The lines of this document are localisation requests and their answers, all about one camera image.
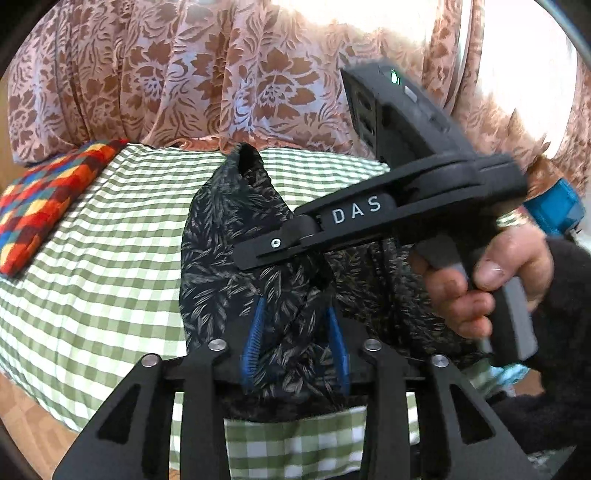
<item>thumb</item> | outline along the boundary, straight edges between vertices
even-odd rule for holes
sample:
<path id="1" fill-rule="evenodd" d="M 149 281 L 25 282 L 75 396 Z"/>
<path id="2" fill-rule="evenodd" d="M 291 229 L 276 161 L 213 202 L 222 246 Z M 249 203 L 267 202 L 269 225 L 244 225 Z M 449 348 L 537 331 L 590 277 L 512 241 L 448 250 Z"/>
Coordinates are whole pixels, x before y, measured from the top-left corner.
<path id="1" fill-rule="evenodd" d="M 511 227 L 494 237 L 476 264 L 473 280 L 480 290 L 494 291 L 515 275 L 530 300 L 543 294 L 552 279 L 552 256 L 544 234 L 534 226 Z"/>

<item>black sleeve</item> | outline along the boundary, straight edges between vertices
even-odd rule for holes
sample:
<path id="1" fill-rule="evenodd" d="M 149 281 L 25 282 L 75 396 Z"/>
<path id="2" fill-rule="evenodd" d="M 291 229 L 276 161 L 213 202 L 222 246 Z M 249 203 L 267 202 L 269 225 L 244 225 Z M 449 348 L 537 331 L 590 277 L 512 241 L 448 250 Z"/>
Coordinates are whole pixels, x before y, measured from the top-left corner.
<path id="1" fill-rule="evenodd" d="M 562 239 L 548 246 L 554 277 L 532 314 L 539 348 L 527 362 L 545 393 L 494 407 L 527 453 L 591 445 L 591 256 Z"/>

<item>green led light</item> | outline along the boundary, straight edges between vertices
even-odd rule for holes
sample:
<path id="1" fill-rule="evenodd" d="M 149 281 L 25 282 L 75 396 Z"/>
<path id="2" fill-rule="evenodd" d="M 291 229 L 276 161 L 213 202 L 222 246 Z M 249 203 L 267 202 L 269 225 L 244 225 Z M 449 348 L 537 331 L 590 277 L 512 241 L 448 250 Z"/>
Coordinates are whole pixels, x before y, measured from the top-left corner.
<path id="1" fill-rule="evenodd" d="M 400 85 L 400 77 L 398 76 L 398 73 L 396 73 L 396 70 L 390 70 L 390 72 L 392 73 L 392 83 Z"/>

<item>blue object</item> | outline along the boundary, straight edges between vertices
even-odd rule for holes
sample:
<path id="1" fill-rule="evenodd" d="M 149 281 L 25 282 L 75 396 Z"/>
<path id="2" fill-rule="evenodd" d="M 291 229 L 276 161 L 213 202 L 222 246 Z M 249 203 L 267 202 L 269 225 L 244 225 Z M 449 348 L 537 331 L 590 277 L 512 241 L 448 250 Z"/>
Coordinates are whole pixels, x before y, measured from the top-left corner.
<path id="1" fill-rule="evenodd" d="M 248 338 L 246 339 L 246 344 L 244 345 L 240 358 L 242 385 L 249 389 L 254 387 L 258 361 L 261 356 L 266 307 L 267 302 L 265 299 L 262 297 L 259 298 L 251 328 L 248 332 Z M 345 340 L 343 339 L 343 333 L 340 331 L 335 309 L 329 307 L 326 316 L 328 321 L 329 346 L 333 355 L 333 362 L 335 363 L 336 377 L 341 387 L 341 392 L 344 395 L 348 395 L 350 391 L 349 353 L 345 345 Z"/>
<path id="2" fill-rule="evenodd" d="M 585 216 L 583 203 L 565 179 L 524 206 L 547 235 L 565 235 Z"/>
<path id="3" fill-rule="evenodd" d="M 333 354 L 335 371 L 341 387 L 341 393 L 348 395 L 351 385 L 349 381 L 349 352 L 343 340 L 343 334 L 340 331 L 339 320 L 336 317 L 334 307 L 328 311 L 329 321 L 329 346 Z"/>
<path id="4" fill-rule="evenodd" d="M 262 331 L 265 320 L 265 307 L 267 301 L 259 298 L 256 304 L 255 316 L 252 319 L 251 329 L 248 332 L 248 339 L 244 345 L 240 357 L 240 371 L 242 374 L 242 385 L 246 388 L 254 387 L 256 369 L 261 355 Z"/>

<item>gripper handle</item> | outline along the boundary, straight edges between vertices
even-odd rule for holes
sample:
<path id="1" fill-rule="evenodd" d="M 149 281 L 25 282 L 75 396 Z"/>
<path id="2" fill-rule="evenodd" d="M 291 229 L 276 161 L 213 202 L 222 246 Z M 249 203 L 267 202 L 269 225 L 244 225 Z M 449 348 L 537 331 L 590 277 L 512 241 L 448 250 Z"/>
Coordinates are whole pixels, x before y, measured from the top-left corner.
<path id="1" fill-rule="evenodd" d="M 469 288 L 474 288 L 466 270 L 474 270 L 481 249 L 460 253 L 454 240 L 445 234 L 420 242 L 415 248 L 434 268 L 451 267 L 460 271 L 466 277 Z M 479 348 L 491 355 L 491 363 L 495 366 L 522 363 L 536 353 L 538 342 L 521 279 L 513 277 L 491 293 L 495 299 L 495 310 L 489 315 L 492 335 L 480 340 Z"/>

